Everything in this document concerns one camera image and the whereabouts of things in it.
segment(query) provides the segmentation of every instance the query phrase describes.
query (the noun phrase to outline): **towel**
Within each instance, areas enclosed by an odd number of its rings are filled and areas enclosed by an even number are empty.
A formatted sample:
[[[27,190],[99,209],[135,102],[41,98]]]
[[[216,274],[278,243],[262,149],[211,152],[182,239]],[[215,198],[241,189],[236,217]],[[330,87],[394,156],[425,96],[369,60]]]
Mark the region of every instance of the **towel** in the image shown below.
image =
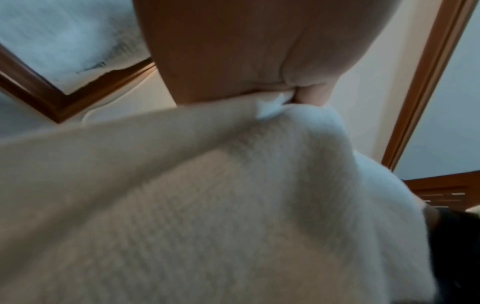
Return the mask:
[[[292,95],[1,144],[0,301],[432,300],[414,195]]]
[[[2,0],[0,44],[65,94],[150,56],[131,0]]]

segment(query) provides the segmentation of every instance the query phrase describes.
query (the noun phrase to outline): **person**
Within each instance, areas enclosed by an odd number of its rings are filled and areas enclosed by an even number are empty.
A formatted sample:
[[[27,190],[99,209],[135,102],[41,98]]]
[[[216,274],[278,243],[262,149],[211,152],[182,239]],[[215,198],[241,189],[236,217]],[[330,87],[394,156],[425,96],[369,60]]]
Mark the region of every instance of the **person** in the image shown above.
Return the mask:
[[[2,303],[436,294],[415,196],[323,105],[395,0],[136,0],[177,109],[0,145]]]

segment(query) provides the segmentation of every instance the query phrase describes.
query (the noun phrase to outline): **wall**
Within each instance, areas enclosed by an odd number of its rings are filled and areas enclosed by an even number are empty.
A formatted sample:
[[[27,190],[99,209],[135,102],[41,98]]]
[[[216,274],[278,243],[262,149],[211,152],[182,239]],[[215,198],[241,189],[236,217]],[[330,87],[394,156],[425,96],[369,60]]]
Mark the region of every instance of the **wall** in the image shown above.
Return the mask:
[[[133,90],[118,99],[131,89]],[[174,106],[175,103],[160,75],[155,72],[148,79],[138,79],[130,83],[118,92],[65,121],[62,125],[81,123],[84,115],[93,108],[96,109],[88,115],[86,122],[112,120]],[[58,124],[23,102],[14,100],[12,97],[0,92],[0,140],[55,127],[58,127]]]
[[[398,163],[401,179],[480,170],[479,33],[477,7]]]
[[[406,0],[382,34],[341,77],[330,103],[354,147],[380,162],[412,82],[441,0]]]

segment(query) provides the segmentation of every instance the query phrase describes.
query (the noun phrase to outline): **beige cloth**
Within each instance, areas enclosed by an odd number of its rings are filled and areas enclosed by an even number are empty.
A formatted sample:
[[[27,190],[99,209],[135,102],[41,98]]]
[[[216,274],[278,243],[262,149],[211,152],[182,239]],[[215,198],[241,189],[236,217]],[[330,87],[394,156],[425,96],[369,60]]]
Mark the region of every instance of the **beige cloth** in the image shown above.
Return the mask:
[[[413,195],[291,96],[0,146],[0,302],[431,300]]]

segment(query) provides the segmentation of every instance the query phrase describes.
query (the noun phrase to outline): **white cable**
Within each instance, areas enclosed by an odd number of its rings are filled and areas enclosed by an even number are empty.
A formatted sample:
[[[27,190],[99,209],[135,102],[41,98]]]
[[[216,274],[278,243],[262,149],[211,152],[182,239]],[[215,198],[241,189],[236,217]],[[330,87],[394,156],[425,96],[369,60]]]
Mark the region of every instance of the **white cable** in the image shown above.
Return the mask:
[[[145,78],[142,79],[142,81],[140,81],[138,84],[136,84],[133,88],[129,89],[128,91],[126,91],[125,93],[121,94],[120,96],[118,96],[117,98],[115,98],[114,100],[110,101],[110,102],[107,102],[106,104],[103,104],[101,106],[98,106],[98,107],[95,107],[93,109],[90,109],[88,112],[85,113],[85,115],[82,117],[81,119],[81,123],[84,124],[85,122],[87,122],[87,118],[95,113],[95,112],[98,112],[99,110],[101,109],[104,109],[104,108],[108,108],[109,106],[111,105],[114,105],[115,103],[117,103],[118,101],[120,101],[123,97],[127,96],[128,94],[130,94],[131,92],[133,92],[135,89],[137,89],[139,86],[141,86],[142,84],[144,84],[148,79],[150,79],[156,72],[157,70],[154,69],[153,71],[151,71],[150,73],[148,73]]]

